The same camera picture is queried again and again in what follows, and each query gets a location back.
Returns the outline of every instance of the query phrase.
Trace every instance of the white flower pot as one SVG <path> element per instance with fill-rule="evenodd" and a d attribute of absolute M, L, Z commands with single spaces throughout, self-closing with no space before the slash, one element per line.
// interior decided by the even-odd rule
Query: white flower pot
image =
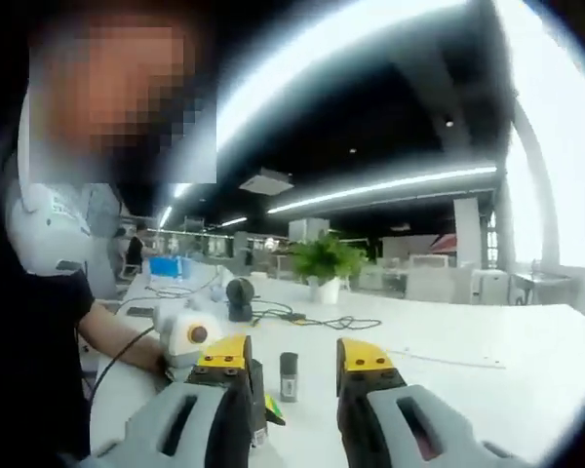
<path fill-rule="evenodd" d="M 308 278 L 308 285 L 310 285 L 310 298 L 312 302 L 317 302 L 319 304 L 338 303 L 340 278 L 332 278 L 323 285 L 319 286 L 318 278 L 311 276 Z"/>

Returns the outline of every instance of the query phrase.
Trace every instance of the potted plant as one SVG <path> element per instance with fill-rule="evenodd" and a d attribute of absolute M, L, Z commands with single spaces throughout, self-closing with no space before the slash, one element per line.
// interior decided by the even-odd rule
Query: potted plant
<path fill-rule="evenodd" d="M 332 235 L 292 247 L 296 274 L 307 280 L 312 299 L 324 304 L 336 304 L 340 279 L 360 273 L 366 260 L 364 251 L 338 241 Z"/>

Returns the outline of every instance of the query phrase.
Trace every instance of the ceiling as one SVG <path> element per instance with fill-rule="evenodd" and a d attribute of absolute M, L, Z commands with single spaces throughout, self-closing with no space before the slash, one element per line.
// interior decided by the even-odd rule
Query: ceiling
<path fill-rule="evenodd" d="M 317 22 L 324 11 L 348 2 L 293 3 L 254 0 L 240 11 L 226 14 L 222 9 L 213 78 L 222 100 L 256 60 L 282 46 L 282 37 L 291 37 L 300 27 Z M 9 5 L 10 12 L 18 13 L 3 23 L 8 27 L 0 27 L 0 125 L 23 96 L 25 35 L 53 10 L 43 5 L 35 3 L 34 15 Z M 174 201 L 168 227 L 179 225 L 185 215 L 203 218 L 208 225 L 246 216 L 246 223 L 227 230 L 242 226 L 286 235 L 290 220 L 316 215 L 328 217 L 332 227 L 352 236 L 395 235 L 391 228 L 404 224 L 410 231 L 401 234 L 451 232 L 452 199 L 474 190 L 482 212 L 489 211 L 494 200 L 490 190 L 498 177 L 374 192 L 281 214 L 266 212 L 307 197 L 445 168 L 496 164 L 502 172 L 511 99 L 502 34 L 488 0 L 471 0 L 467 7 L 388 28 L 293 81 L 227 145 L 225 164 L 217 167 L 217 184 L 193 186 Z M 294 188 L 276 197 L 238 188 L 261 168 L 290 175 Z M 119 185 L 135 215 L 159 215 L 173 200 L 166 184 Z"/>

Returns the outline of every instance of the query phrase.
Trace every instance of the black ceiling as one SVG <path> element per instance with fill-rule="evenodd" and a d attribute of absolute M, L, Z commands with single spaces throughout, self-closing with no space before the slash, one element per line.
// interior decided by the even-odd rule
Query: black ceiling
<path fill-rule="evenodd" d="M 43 8 L 46 3 L 60 2 L 35 2 L 34 8 L 28 5 L 23 10 L 9 5 L 10 12 L 19 13 L 5 13 L 6 21 L 0 27 L 0 125 L 8 109 L 17 106 L 23 96 L 25 35 L 53 10 Z M 230 8 L 227 14 L 221 9 L 216 19 L 214 78 L 221 96 L 227 96 L 238 85 L 238 77 L 251 67 L 245 57 L 266 57 L 274 50 L 264 39 L 265 34 L 288 34 L 300 24 L 316 22 L 324 10 L 322 2 L 296 7 L 294 3 L 255 0 L 250 6 Z M 445 151 L 429 105 L 416 89 L 418 83 L 392 60 L 393 49 L 409 31 L 402 26 L 393 28 L 346 54 L 332 57 L 286 88 L 274 105 L 228 145 L 226 161 L 234 164 L 219 166 L 218 183 L 192 187 L 180 203 L 174 204 L 169 227 L 178 225 L 185 215 L 202 217 L 207 224 L 244 215 L 249 219 L 243 229 L 282 235 L 287 233 L 290 219 L 320 215 L 330 218 L 333 227 L 351 234 L 392 233 L 391 227 L 404 223 L 411 226 L 410 233 L 441 234 L 454 229 L 453 196 L 412 200 L 420 193 L 403 190 L 316 210 L 266 215 L 275 205 L 344 186 L 432 172 L 450 165 L 495 162 L 502 167 L 511 89 L 502 38 L 489 1 L 472 0 L 462 11 L 425 18 L 409 27 L 413 32 L 430 31 L 435 38 L 441 62 L 457 90 L 470 151 Z M 416 57 L 415 43 L 408 53 L 424 64 L 425 58 Z M 278 197 L 266 197 L 237 188 L 263 167 L 290 174 L 294 189 Z M 467 187 L 447 186 L 438 191 L 491 186 L 493 180 L 488 178 Z M 168 186 L 122 184 L 120 190 L 135 215 L 158 215 L 172 201 Z M 482 210 L 488 210 L 493 194 L 481 192 L 477 196 Z"/>

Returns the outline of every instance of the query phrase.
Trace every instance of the white table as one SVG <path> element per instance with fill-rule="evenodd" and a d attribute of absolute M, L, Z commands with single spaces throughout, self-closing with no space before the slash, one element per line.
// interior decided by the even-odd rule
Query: white table
<path fill-rule="evenodd" d="M 213 271 L 197 270 L 192 286 L 206 282 Z M 426 386 L 466 415 L 478 438 L 530 462 L 556 446 L 585 401 L 585 318 L 568 306 L 468 306 L 351 292 L 340 292 L 337 306 L 322 306 L 308 302 L 303 285 L 252 281 L 261 298 L 285 302 L 308 317 L 355 315 L 383 321 L 367 331 L 333 331 L 265 319 L 250 329 L 226 323 L 225 305 L 212 304 L 229 332 L 244 330 L 252 336 L 253 354 L 264 365 L 265 390 L 275 398 L 280 353 L 299 354 L 299 401 L 281 404 L 288 424 L 269 425 L 269 443 L 252 455 L 252 467 L 347 466 L 335 421 L 335 343 L 341 336 L 402 352 L 391 357 L 408 383 Z M 144 278 L 137 277 L 126 298 L 148 296 L 144 286 Z M 146 299 L 136 305 L 155 303 Z M 150 325 L 145 319 L 124 320 L 138 330 Z M 102 359 L 100 368 L 107 362 Z M 92 449 L 121 440 L 127 419 L 155 393 L 150 375 L 117 364 L 98 390 Z"/>

